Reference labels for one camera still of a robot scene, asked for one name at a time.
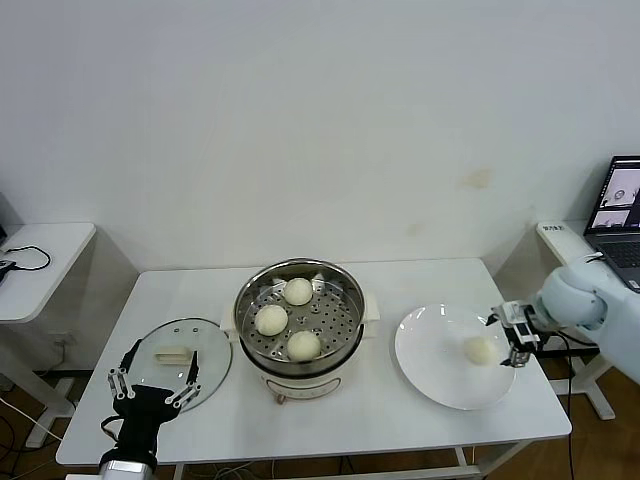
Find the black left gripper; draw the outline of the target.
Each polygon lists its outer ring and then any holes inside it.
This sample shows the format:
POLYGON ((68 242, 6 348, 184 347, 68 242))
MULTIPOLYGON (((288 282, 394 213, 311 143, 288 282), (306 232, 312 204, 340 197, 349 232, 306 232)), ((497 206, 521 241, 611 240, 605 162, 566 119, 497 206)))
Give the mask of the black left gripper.
POLYGON ((176 392, 153 386, 132 386, 129 369, 141 343, 142 340, 138 339, 124 354, 119 366, 110 369, 107 374, 112 397, 124 398, 113 402, 115 412, 122 418, 116 450, 130 458, 154 457, 160 426, 178 415, 174 406, 186 406, 201 391, 201 385, 197 382, 197 351, 192 354, 185 385, 176 392))

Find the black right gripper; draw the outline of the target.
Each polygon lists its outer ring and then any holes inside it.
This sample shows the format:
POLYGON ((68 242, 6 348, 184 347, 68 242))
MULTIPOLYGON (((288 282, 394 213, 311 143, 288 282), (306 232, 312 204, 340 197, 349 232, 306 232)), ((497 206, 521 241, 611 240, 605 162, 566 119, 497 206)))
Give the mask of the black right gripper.
MULTIPOLYGON (((500 320, 496 313, 487 317, 486 326, 490 326, 500 320)), ((530 321, 506 322, 504 331, 509 343, 508 356, 501 362, 502 366, 522 368, 529 361, 529 352, 520 350, 539 350, 542 347, 541 337, 530 321)))

